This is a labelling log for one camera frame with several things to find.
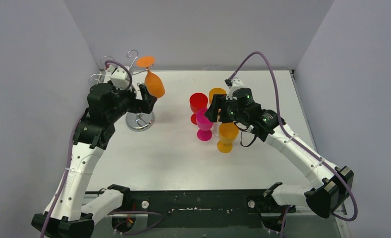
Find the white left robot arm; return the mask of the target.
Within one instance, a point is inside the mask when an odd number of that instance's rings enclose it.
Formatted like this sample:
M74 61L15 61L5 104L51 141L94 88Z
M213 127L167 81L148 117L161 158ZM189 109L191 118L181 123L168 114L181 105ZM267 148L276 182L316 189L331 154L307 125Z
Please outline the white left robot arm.
M58 189L44 212L37 213L32 226L41 237L89 238L95 225L110 212L121 214L133 208L128 187L110 185L96 199L83 199L93 171L115 133L115 123L126 113L152 112L157 98L147 86L139 85L141 98L133 88L121 90L111 82L90 88L88 107L70 136L68 158Z

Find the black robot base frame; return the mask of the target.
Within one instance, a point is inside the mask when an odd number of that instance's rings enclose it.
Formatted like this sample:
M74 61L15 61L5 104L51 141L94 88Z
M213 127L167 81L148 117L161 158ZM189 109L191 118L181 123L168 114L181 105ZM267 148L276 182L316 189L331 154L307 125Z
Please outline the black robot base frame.
M263 189L130 191L112 215L137 211L155 228L247 227L281 230L285 211Z

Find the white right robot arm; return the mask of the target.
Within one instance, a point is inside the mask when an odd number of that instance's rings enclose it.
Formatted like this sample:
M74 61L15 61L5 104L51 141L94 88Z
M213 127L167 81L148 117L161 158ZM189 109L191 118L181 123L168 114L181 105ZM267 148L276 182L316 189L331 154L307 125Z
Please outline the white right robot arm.
M284 205L304 206L316 215L328 218L349 197L353 171L344 166L327 162L303 144L290 126L272 110L262 109L254 102L249 88L234 91L233 99L225 94L215 94L206 118L211 122L240 123L282 153L308 179L309 185L275 183L266 190L264 205L270 212L279 211Z

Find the clear wine glass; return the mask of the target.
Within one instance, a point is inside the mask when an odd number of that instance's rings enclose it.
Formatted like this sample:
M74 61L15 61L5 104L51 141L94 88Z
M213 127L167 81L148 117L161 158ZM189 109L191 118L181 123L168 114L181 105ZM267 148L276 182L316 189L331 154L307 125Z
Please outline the clear wine glass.
M220 127L221 123L220 122L215 122L213 124L213 134L215 136L218 136L219 135L219 127Z

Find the yellow wine glass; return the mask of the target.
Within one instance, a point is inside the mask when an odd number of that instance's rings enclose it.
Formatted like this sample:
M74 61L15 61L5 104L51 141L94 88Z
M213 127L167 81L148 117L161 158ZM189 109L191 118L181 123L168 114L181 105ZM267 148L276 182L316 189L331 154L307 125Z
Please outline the yellow wine glass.
M222 88L219 88L219 87L216 87L216 88L213 88L209 91L209 104L211 105L212 104L212 101L213 101L213 98L215 95L226 95L227 92L222 89Z
M233 142L239 134L238 127L233 123L222 123L219 126L217 149L222 153L229 153L233 149Z

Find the red wine glass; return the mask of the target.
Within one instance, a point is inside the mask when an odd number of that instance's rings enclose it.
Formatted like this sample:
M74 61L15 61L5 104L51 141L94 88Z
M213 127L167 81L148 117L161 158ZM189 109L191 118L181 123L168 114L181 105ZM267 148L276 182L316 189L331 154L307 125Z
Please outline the red wine glass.
M200 109L206 108L208 101L209 101L208 97L205 94L200 93L200 92L194 93L190 96L190 98L189 98L190 109L193 113L191 115L190 119L193 124L195 124L195 125L197 124L196 113Z

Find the orange wine glass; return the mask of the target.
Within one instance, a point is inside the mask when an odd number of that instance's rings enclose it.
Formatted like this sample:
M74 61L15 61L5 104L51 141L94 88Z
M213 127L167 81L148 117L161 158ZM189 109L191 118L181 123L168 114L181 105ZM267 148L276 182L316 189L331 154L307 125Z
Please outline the orange wine glass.
M137 60L136 65L140 68L145 68L146 69L146 77L144 84L147 87L148 92L156 97L156 98L161 98L165 94L165 87L163 85L163 82L161 79L151 72L151 67L155 63L155 58L153 56L143 56L140 59Z

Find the pink wine glass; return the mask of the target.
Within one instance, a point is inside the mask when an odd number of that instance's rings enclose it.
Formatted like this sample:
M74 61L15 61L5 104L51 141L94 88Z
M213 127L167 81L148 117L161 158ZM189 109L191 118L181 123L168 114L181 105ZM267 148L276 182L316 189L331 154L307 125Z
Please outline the pink wine glass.
M213 123L205 116L207 110L207 108L200 109L196 113L196 123L198 126L197 137L201 141L209 141L213 136L211 131Z

